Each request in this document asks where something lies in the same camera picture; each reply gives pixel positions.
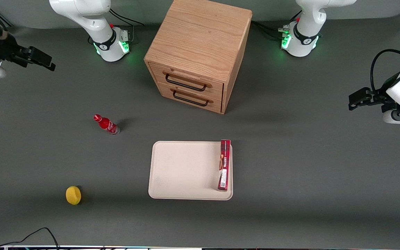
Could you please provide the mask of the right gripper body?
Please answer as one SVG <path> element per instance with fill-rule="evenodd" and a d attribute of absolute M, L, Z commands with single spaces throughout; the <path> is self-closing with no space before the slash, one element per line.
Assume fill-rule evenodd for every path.
<path fill-rule="evenodd" d="M 22 61 L 17 59 L 21 46 L 10 33 L 0 30 L 0 60 L 10 61 L 22 65 Z"/>

